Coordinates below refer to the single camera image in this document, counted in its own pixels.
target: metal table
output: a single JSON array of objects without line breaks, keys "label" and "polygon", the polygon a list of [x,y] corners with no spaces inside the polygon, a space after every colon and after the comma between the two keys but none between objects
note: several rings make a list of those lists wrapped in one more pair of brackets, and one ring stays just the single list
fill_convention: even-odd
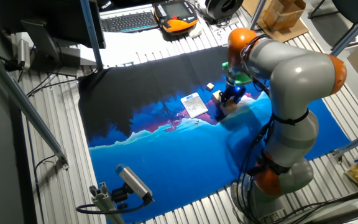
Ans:
[{"label": "metal table", "polygon": [[[150,10],[152,10],[150,6],[139,6],[116,11],[114,14],[110,12],[102,13],[101,17]],[[243,8],[238,10],[236,17],[239,22],[223,29],[223,32],[230,32],[237,27],[249,26],[251,17]],[[199,37],[194,39],[183,36],[172,37],[165,50],[137,54],[134,63],[117,66],[131,66],[132,64],[145,63],[220,45],[221,35],[218,35],[216,30],[212,30],[202,19],[200,19],[199,23],[203,28],[203,33]],[[305,33],[293,40],[289,40],[286,44],[317,52],[321,51],[318,43],[310,33]],[[91,70],[88,67],[84,67],[77,74],[78,76],[83,76],[89,73],[91,73]],[[24,75],[20,86],[27,93],[46,77],[46,74],[32,73],[31,76]],[[47,83],[53,84],[72,79],[74,78],[52,75]],[[88,187],[98,184],[94,176],[78,111],[78,100],[79,94],[76,82],[64,83],[53,86],[51,89],[44,89],[30,98],[31,103],[56,136],[59,144],[64,148],[70,163],[70,168],[64,170],[61,167],[55,167],[57,159],[53,158],[49,160],[50,162],[42,164],[37,170],[37,175],[41,180],[41,202],[38,201],[35,191],[33,194],[37,218],[40,223],[42,223],[40,204],[42,205],[45,223],[106,223],[103,216],[84,215],[75,211],[76,206],[91,203]],[[347,91],[342,88],[336,95],[325,98],[324,102],[349,139],[357,138],[358,101],[352,97],[351,90]],[[34,157],[34,160],[29,159],[29,165],[33,167],[38,161],[53,155],[53,152],[38,132],[35,131],[34,127],[25,122],[24,115],[23,120],[24,130],[27,130],[27,128],[29,130],[25,132],[25,140],[29,158]],[[355,185],[343,174],[357,156],[358,147],[345,153],[342,164],[334,161],[332,155],[321,156],[311,161],[315,174],[314,180],[305,188],[283,196],[281,200],[285,207],[279,215],[284,216],[309,203],[323,202],[358,191]],[[30,169],[30,172],[33,189],[35,189],[32,169]],[[236,215],[237,209],[233,206],[229,195],[229,187],[224,187],[201,200],[147,220],[144,223],[242,223],[244,217],[241,213]]]}]

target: metal rod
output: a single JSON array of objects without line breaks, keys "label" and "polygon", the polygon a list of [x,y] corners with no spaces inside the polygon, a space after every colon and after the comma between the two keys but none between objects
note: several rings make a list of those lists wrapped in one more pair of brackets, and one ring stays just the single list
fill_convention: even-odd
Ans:
[{"label": "metal rod", "polygon": [[249,26],[250,30],[254,30],[256,23],[258,23],[258,19],[265,7],[265,4],[266,4],[266,0],[259,0],[258,5],[256,5],[255,13],[252,16],[251,25]]},{"label": "metal rod", "polygon": [[345,152],[358,146],[358,138],[347,144],[346,146],[340,147],[332,152],[335,159],[339,159]]},{"label": "metal rod", "polygon": [[82,12],[85,18],[86,28],[88,30],[89,39],[91,40],[91,46],[93,49],[94,58],[96,60],[96,68],[100,72],[101,70],[103,70],[103,63],[102,63],[102,58],[100,56],[98,38],[96,36],[96,31],[94,29],[90,2],[89,0],[80,0],[80,2],[81,2]]},{"label": "metal rod", "polygon": [[15,104],[19,109],[25,114],[27,119],[32,123],[34,128],[38,131],[41,137],[45,140],[51,150],[57,155],[57,157],[62,161],[63,167],[68,168],[67,156],[62,151],[59,143],[57,142],[55,136],[50,132],[48,126],[44,123],[41,116],[32,106],[29,99],[23,93],[20,86],[17,84],[15,79],[8,74],[1,61],[0,61],[0,84],[7,91],[9,97],[13,99]]},{"label": "metal rod", "polygon": [[350,33],[348,33],[348,35],[339,44],[337,44],[337,46],[331,52],[331,55],[338,56],[339,53],[341,53],[357,35],[358,35],[358,24]]}]

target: blue object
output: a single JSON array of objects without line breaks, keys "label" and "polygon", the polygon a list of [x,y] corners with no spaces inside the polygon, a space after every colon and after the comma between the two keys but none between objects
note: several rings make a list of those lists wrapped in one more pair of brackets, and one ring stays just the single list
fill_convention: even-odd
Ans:
[{"label": "blue object", "polygon": [[119,175],[126,167],[128,167],[125,164],[119,164],[116,168],[116,173]]},{"label": "blue object", "polygon": [[[225,82],[219,82],[215,86],[224,89],[225,85]],[[209,106],[213,93],[202,88],[197,92]],[[178,105],[181,97],[172,98],[166,104]],[[237,178],[246,149],[271,115],[270,99],[265,94],[257,100],[244,99],[246,103],[242,100],[235,114],[218,124],[210,124],[200,117],[182,118],[173,131],[172,123],[164,124],[153,132],[132,133],[125,141],[116,141],[110,146],[89,148],[98,182],[105,181],[109,189],[121,187],[122,180],[112,174],[106,164],[113,167],[127,164],[153,192],[155,202],[150,206],[122,214],[126,222],[148,220],[180,208],[214,193]],[[217,111],[213,107],[208,109],[211,113]],[[312,102],[309,109],[319,120],[319,135],[305,156],[308,160],[349,143],[322,100]],[[137,117],[132,120],[133,126],[141,121]],[[261,148],[260,144],[254,148],[249,168],[256,163],[255,156],[260,154]],[[133,207],[142,201],[136,195],[130,195],[126,203]]]},{"label": "blue object", "polygon": [[138,30],[138,29],[144,29],[144,28],[148,28],[148,27],[151,27],[151,25],[141,26],[141,27],[134,27],[134,28],[130,28],[130,29],[124,29],[121,32],[126,32],[126,31],[131,31],[131,30],[135,31],[135,30]]}]

